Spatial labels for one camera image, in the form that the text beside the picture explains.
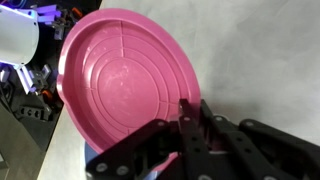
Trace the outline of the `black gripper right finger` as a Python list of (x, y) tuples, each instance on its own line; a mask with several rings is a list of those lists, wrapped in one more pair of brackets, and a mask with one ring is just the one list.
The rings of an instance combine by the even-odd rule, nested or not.
[(238, 125), (201, 101), (200, 125), (213, 152), (240, 165), (244, 180), (320, 180), (320, 146), (254, 119)]

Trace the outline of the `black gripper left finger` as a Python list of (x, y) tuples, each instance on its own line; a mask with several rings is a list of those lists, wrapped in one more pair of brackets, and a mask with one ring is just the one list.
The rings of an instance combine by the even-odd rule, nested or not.
[[(179, 111), (175, 121), (150, 121), (95, 157), (85, 171), (95, 180), (142, 180), (167, 163), (157, 180), (213, 180), (208, 149), (186, 99), (179, 101)], [(99, 163), (105, 163), (107, 170), (98, 173), (95, 166)]]

